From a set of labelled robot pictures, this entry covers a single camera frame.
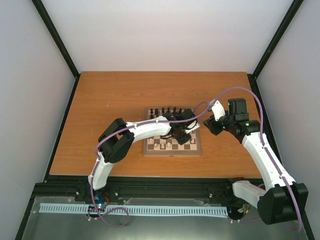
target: white perforated rail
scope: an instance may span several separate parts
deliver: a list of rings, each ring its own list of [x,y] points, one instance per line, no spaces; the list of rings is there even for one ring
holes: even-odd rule
[[[131,216],[151,216],[151,217],[216,217],[226,218],[228,216],[226,207],[219,206],[138,206],[138,205],[108,205],[101,214],[116,208],[127,209]],[[93,206],[89,204],[62,204],[62,203],[41,203],[39,213],[55,214],[87,214]],[[121,210],[115,210],[110,215],[126,215]]]

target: brown tabletop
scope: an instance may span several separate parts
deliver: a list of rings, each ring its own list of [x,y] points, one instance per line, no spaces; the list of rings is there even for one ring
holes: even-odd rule
[[[245,72],[82,72],[50,169],[51,175],[89,175],[96,161],[98,137],[116,118],[145,120],[150,106],[196,106],[223,90],[250,89]],[[258,120],[253,97],[233,90],[220,99],[245,98],[250,119]],[[206,113],[200,124],[209,118]],[[200,156],[144,156],[143,141],[131,146],[111,176],[260,178],[249,153],[228,132],[215,136],[201,124]]]

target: wooden chess board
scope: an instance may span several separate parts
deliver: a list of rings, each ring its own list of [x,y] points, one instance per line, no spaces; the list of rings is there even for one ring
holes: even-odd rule
[[[175,107],[181,113],[187,107]],[[146,120],[161,116],[163,113],[174,111],[174,107],[147,107]],[[191,139],[183,145],[178,144],[175,138],[162,139],[161,136],[152,136],[143,140],[143,154],[156,156],[195,156],[201,155],[199,129],[192,131]]]

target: purple cable loop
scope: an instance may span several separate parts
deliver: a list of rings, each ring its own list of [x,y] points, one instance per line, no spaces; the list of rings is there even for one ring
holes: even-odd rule
[[[280,168],[279,168],[279,166],[277,165],[276,161],[275,161],[274,158],[272,157],[272,155],[271,155],[270,151],[268,150],[268,148],[265,146],[266,143],[265,143],[265,140],[264,140],[264,138],[263,138],[264,112],[263,112],[263,109],[262,109],[261,102],[260,102],[259,98],[258,98],[251,90],[249,90],[249,89],[247,89],[247,88],[245,88],[245,87],[242,87],[242,86],[234,86],[234,87],[230,87],[230,88],[224,90],[222,93],[220,93],[220,94],[216,97],[216,99],[214,100],[214,102],[213,102],[212,105],[209,105],[209,102],[207,102],[207,101],[201,102],[200,104],[198,104],[198,105],[194,108],[194,110],[193,110],[194,112],[197,110],[197,108],[198,108],[200,105],[202,105],[202,104],[204,104],[204,103],[206,103],[207,106],[206,106],[205,110],[204,110],[201,114],[199,114],[199,115],[197,115],[197,116],[195,116],[195,117],[192,117],[192,118],[186,119],[186,120],[177,120],[177,121],[160,120],[160,121],[158,121],[158,123],[184,123],[184,122],[189,122],[189,121],[192,121],[192,120],[196,120],[197,118],[199,118],[199,117],[201,117],[202,115],[204,115],[204,114],[207,112],[207,110],[209,109],[209,107],[213,106],[213,105],[216,103],[216,101],[218,101],[225,93],[227,93],[227,92],[229,92],[229,91],[231,91],[231,90],[234,90],[234,89],[245,90],[245,91],[249,92],[250,94],[252,94],[252,96],[253,96],[254,99],[256,100],[256,102],[257,102],[257,104],[258,104],[258,106],[259,106],[259,111],[260,111],[260,132],[259,132],[259,134],[260,134],[261,143],[262,143],[262,145],[263,145],[263,148],[264,148],[266,154],[268,155],[268,157],[270,158],[270,160],[271,160],[271,162],[273,163],[274,167],[276,168],[277,172],[279,173],[280,176],[282,176],[282,171],[280,170]],[[139,127],[139,126],[142,126],[142,125],[153,124],[153,123],[156,123],[156,121],[142,122],[142,123],[138,124],[137,126]],[[121,132],[123,132],[123,131],[132,129],[132,128],[134,128],[134,127],[135,127],[135,126],[132,125],[132,126],[128,126],[128,127],[123,128],[123,129],[120,129],[120,130],[118,130],[118,131],[110,134],[110,135],[107,136],[106,138],[104,138],[101,142],[99,142],[98,145],[97,145],[97,146],[95,147],[95,149],[94,149],[94,154],[97,156],[97,158],[98,158],[99,160],[101,160],[101,157],[99,156],[99,154],[98,154],[97,151],[98,151],[98,148],[99,148],[105,141],[107,141],[108,139],[112,138],[113,136],[115,136],[115,135],[117,135],[117,134],[119,134],[119,133],[121,133]],[[92,175],[92,178],[91,178],[91,185],[90,185],[90,192],[91,192],[91,198],[92,198],[92,202],[93,202],[94,209],[96,210],[96,212],[97,212],[97,214],[99,215],[99,217],[102,218],[102,220],[103,220],[106,224],[108,224],[109,226],[114,227],[114,228],[123,227],[123,226],[125,226],[125,225],[128,223],[128,221],[129,221],[129,213],[128,213],[128,211],[127,211],[125,208],[123,208],[123,207],[119,207],[119,208],[118,208],[118,209],[120,209],[120,210],[125,211],[126,214],[127,214],[126,222],[125,222],[124,224],[121,224],[121,225],[112,225],[112,224],[110,224],[109,222],[105,221],[105,220],[103,219],[103,216],[107,215],[109,212],[106,212],[104,215],[101,215],[101,214],[99,213],[99,211],[98,211],[98,208],[97,208],[97,205],[96,205],[96,202],[95,202],[95,199],[94,199],[94,192],[93,192],[94,175],[95,175],[95,173],[96,173],[97,167],[98,167],[98,165],[97,165],[97,162],[96,162],[95,165],[94,165],[92,174],[91,174],[91,175]],[[288,181],[286,180],[286,178],[285,178],[284,176],[282,176],[282,179],[283,179],[286,187],[287,187],[288,190],[289,190],[289,193],[290,193],[290,196],[291,196],[291,198],[292,198],[292,202],[293,202],[293,205],[294,205],[294,208],[295,208],[295,211],[296,211],[297,219],[298,219],[298,228],[297,228],[297,229],[294,229],[294,228],[292,228],[291,226],[288,226],[287,224],[285,224],[285,225],[286,225],[287,227],[289,227],[291,230],[293,230],[293,231],[295,231],[295,232],[298,233],[298,232],[300,232],[300,231],[302,230],[302,226],[303,226],[302,218],[301,218],[301,213],[300,213],[300,211],[299,211],[299,207],[298,207],[298,203],[297,203],[297,200],[296,200],[296,198],[295,198],[295,195],[294,195],[294,193],[293,193],[293,191],[292,191],[292,189],[291,189]],[[254,219],[251,219],[251,220],[240,221],[240,223],[252,223],[252,222],[255,222],[255,221],[259,220],[259,219],[260,219],[260,217],[254,218]]]

